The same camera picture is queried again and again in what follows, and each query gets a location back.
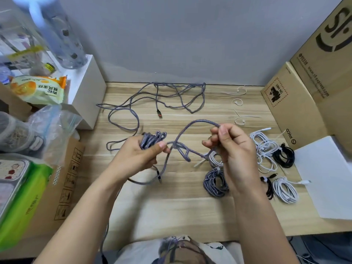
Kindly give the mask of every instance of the gray wall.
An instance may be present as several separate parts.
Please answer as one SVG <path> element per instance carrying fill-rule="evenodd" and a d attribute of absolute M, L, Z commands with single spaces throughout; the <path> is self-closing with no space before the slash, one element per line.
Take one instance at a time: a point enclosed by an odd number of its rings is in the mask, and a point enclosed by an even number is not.
<path fill-rule="evenodd" d="M 106 81 L 246 85 L 265 85 L 340 1 L 61 0 Z"/>

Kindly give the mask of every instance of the tangled gray cable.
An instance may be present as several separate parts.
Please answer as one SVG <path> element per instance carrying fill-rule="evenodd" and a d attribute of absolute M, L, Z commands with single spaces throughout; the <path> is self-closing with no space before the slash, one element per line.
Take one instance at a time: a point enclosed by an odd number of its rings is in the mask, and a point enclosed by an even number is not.
<path fill-rule="evenodd" d="M 220 188 L 216 186 L 216 178 L 220 178 Z M 228 186 L 225 180 L 225 176 L 220 167 L 213 168 L 209 171 L 204 178 L 203 187 L 209 194 L 214 197 L 223 197 L 228 192 Z"/>
<path fill-rule="evenodd" d="M 205 155 L 202 155 L 202 154 L 198 153 L 197 151 L 194 151 L 194 150 L 188 148 L 185 144 L 183 144 L 183 143 L 181 143 L 181 142 L 178 141 L 178 139 L 181 137 L 181 135 L 182 135 L 192 124 L 197 123 L 197 122 L 205 122 L 205 123 L 212 124 L 212 125 L 214 125 L 214 126 L 216 126 L 216 127 L 220 127 L 219 124 L 217 124 L 217 123 L 215 123 L 215 122 L 213 122 L 213 121 L 210 121 L 210 120 L 207 120 L 207 119 L 196 119 L 196 120 L 193 120 L 193 121 L 191 121 L 190 123 L 188 123 L 187 126 L 186 126 L 185 128 L 183 128 L 183 130 L 178 134 L 178 136 L 176 137 L 176 139 L 175 139 L 174 141 L 167 142 L 167 144 L 171 144 L 170 150 L 172 150 L 173 148 L 177 149 L 177 150 L 179 151 L 179 153 L 182 155 L 182 157 L 183 157 L 186 161 L 188 161 L 188 162 L 191 161 L 191 159 L 190 159 L 189 156 L 188 156 L 188 154 L 189 154 L 190 152 L 192 152 L 192 153 L 194 153 L 194 154 L 196 154 L 196 155 L 199 155 L 199 156 L 202 157 L 202 158 L 205 158 L 205 159 L 207 158 Z M 160 141 L 164 140 L 164 139 L 166 138 L 166 135 L 167 135 L 166 132 L 159 132 L 159 131 L 156 132 L 155 135 L 153 135 L 153 134 L 151 134 L 151 133 L 145 133 L 144 136 L 143 136 L 143 139 L 142 139 L 142 141 L 141 141 L 141 143 L 140 143 L 140 148 L 141 148 L 142 150 L 147 149 L 147 148 L 149 148 L 150 146 L 153 146 L 154 144 L 156 144 L 157 142 L 160 142 Z M 157 169 L 157 173 L 158 173 L 158 174 L 157 174 L 154 178 L 152 178 L 152 180 L 150 180 L 150 181 L 148 181 L 148 182 L 136 182 L 136 181 L 134 181 L 134 180 L 132 180 L 132 179 L 129 179 L 129 181 L 130 181 L 130 182 L 133 182 L 133 183 L 136 183 L 136 184 L 139 184 L 139 185 L 147 185 L 147 184 L 151 184 L 151 183 L 152 183 L 154 180 L 156 180 L 157 178 L 161 178 L 161 176 L 162 176 L 162 175 L 164 174 L 164 172 L 165 172 L 165 169 L 166 169 L 166 165 L 167 165 L 167 163 L 168 163 L 169 156 L 170 156 L 170 153 L 166 156 L 165 163 L 164 163 L 164 167 L 163 167 L 162 171 L 159 172 L 158 169 Z"/>
<path fill-rule="evenodd" d="M 151 92 L 147 92 L 147 91 L 142 91 L 145 87 L 147 87 L 148 85 L 151 85 L 153 84 L 155 87 L 156 87 L 156 93 L 151 93 Z M 161 112 L 159 111 L 158 109 L 158 103 L 162 103 L 165 107 L 167 108 L 185 108 L 187 109 L 187 111 L 189 111 L 191 114 L 199 111 L 203 106 L 204 106 L 204 103 L 205 103 L 205 95 L 204 95 L 204 91 L 205 91 L 205 86 L 206 84 L 205 83 L 202 83 L 202 84 L 188 84 L 188 85 L 174 85 L 172 83 L 160 83 L 160 82 L 151 82 L 151 83 L 147 83 L 146 85 L 144 85 L 142 88 L 139 89 L 138 92 L 136 92 L 134 95 L 132 95 L 130 98 L 128 98 L 125 102 L 123 102 L 121 105 L 114 105 L 114 104 L 107 104 L 107 103 L 101 103 L 101 104 L 96 104 L 98 107 L 100 108 L 103 108 L 103 109 L 108 109 L 110 110 L 109 114 L 108 114 L 108 121 L 111 123 L 111 124 L 114 124 L 115 126 L 121 128 L 121 129 L 124 129 L 126 131 L 134 131 L 134 135 L 137 134 L 138 132 L 138 129 L 139 129 L 139 118 L 138 118 L 138 115 L 137 113 L 131 109 L 131 106 L 139 101 L 139 100 L 142 100 L 144 98 L 148 98 L 148 99 L 152 99 L 152 100 L 155 100 L 155 106 L 156 106 L 156 111 L 157 111 L 157 114 L 159 115 L 159 117 L 161 117 Z M 175 89 L 176 93 L 173 93 L 173 94 L 170 94 L 170 95 L 162 95 L 162 94 L 159 94 L 159 87 L 169 87 L 169 88 L 173 88 Z M 201 92 L 199 94 L 196 94 L 196 96 L 194 96 L 191 101 L 189 101 L 187 104 L 184 104 L 183 103 L 183 99 L 182 99 L 182 94 L 187 92 L 188 90 L 192 89 L 192 88 L 200 88 L 201 89 Z M 140 97 L 136 100 L 133 100 L 136 96 L 140 95 L 140 94 L 150 94 L 152 96 L 144 96 L 144 97 Z M 195 109 L 195 110 L 191 110 L 188 108 L 189 105 L 191 105 L 194 100 L 196 100 L 197 97 L 199 96 L 202 96 L 203 97 L 203 101 L 201 103 L 201 105 Z M 162 102 L 160 100 L 158 100 L 158 96 L 160 97 L 174 97 L 174 96 L 179 96 L 180 98 L 180 101 L 181 101 L 181 105 L 180 106 L 168 106 L 166 105 L 165 102 Z M 137 127 L 136 128 L 133 128 L 133 129 L 129 129 L 129 128 L 126 128 L 126 127 L 123 127 L 115 122 L 112 122 L 111 121 L 111 116 L 114 112 L 118 111 L 118 110 L 129 110 L 131 112 L 131 114 L 137 119 Z M 123 142 L 127 140 L 127 138 L 125 139 L 122 139 L 122 140 L 119 140 L 119 141 L 111 141 L 111 142 L 107 142 L 106 143 L 106 149 L 109 150 L 109 151 L 114 151 L 114 150 L 120 150 L 119 148 L 109 148 L 109 144 L 116 144 L 116 143 L 119 143 L 119 142 Z"/>

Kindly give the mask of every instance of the wooden desk surface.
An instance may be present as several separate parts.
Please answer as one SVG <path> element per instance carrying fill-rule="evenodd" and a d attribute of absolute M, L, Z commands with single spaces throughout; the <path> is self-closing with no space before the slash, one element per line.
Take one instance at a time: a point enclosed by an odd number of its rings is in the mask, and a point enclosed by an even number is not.
<path fill-rule="evenodd" d="M 108 83 L 104 102 L 121 104 L 143 85 Z M 148 89 L 155 91 L 152 85 Z M 166 141 L 170 141 L 194 119 L 208 119 L 217 123 L 234 122 L 236 118 L 234 109 L 236 109 L 240 115 L 260 116 L 245 119 L 246 124 L 243 128 L 246 133 L 271 127 L 272 129 L 266 132 L 267 136 L 272 139 L 277 137 L 281 131 L 262 98 L 260 93 L 262 87 L 246 87 L 246 89 L 245 95 L 238 96 L 243 100 L 243 106 L 236 106 L 231 104 L 234 96 L 221 93 L 235 92 L 236 86 L 207 85 L 205 105 L 199 112 L 190 114 L 185 109 L 169 109 L 159 105 L 162 119 L 156 114 L 155 102 L 139 101 L 132 107 L 138 113 L 141 123 L 138 133 L 166 131 L 168 133 Z M 160 93 L 170 92 L 170 89 L 160 89 Z M 199 89 L 188 91 L 183 95 L 185 101 L 190 100 L 198 92 Z M 202 99 L 198 98 L 191 108 L 199 106 L 201 101 Z M 168 98 L 166 102 L 175 106 L 179 104 L 179 98 Z M 110 124 L 107 114 L 108 111 L 100 111 L 94 131 L 81 132 L 81 141 L 86 144 L 86 150 L 75 190 L 76 201 L 116 153 L 106 150 L 106 142 L 120 140 L 132 134 Z M 129 111 L 116 112 L 112 120 L 128 128 L 136 126 L 136 119 Z M 209 124 L 195 124 L 186 131 L 180 141 L 198 152 L 206 153 L 208 150 L 201 145 L 201 140 L 209 137 L 209 128 L 211 128 Z M 283 136 L 278 142 L 284 142 Z M 104 244 L 106 250 L 120 248 L 137 240 L 177 234 L 188 234 L 199 242 L 238 240 L 235 207 L 231 196 L 227 195 L 221 199 L 209 196 L 202 182 L 211 167 L 208 162 L 204 162 L 194 168 L 200 157 L 193 154 L 190 156 L 192 161 L 188 163 L 173 150 L 161 185 L 158 182 L 149 186 L 139 186 L 131 182 L 124 185 L 110 217 L 110 229 Z M 159 167 L 162 167 L 164 160 L 164 154 L 158 157 Z M 280 168 L 277 172 L 284 176 Z M 301 180 L 295 167 L 285 173 L 290 181 Z M 135 179 L 143 180 L 146 176 L 154 174 L 155 171 L 147 170 L 137 174 Z M 306 188 L 296 186 L 296 189 L 300 195 L 297 204 L 284 204 L 277 198 L 271 201 L 287 236 L 352 231 L 352 221 L 320 218 Z"/>

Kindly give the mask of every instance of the sf express logo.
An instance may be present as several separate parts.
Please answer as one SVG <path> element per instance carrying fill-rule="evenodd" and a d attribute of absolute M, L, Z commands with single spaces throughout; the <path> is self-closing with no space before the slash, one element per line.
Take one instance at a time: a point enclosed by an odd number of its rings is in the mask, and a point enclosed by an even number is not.
<path fill-rule="evenodd" d="M 330 22 L 325 31 L 315 38 L 319 48 L 326 52 L 334 52 L 344 48 L 352 41 L 352 14 L 344 7 L 337 13 L 334 22 Z"/>

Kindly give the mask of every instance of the bottle handle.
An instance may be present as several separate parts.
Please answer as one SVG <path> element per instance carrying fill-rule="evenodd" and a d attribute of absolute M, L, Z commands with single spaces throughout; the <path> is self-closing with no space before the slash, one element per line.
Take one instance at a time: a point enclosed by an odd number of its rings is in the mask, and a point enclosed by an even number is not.
<path fill-rule="evenodd" d="M 45 22 L 41 7 L 36 1 L 31 1 L 29 3 L 29 14 L 32 17 L 34 24 L 48 43 L 48 47 L 52 53 L 59 56 L 63 55 L 63 51 L 58 43 L 58 37 L 55 37 L 54 32 L 51 31 L 50 27 Z"/>

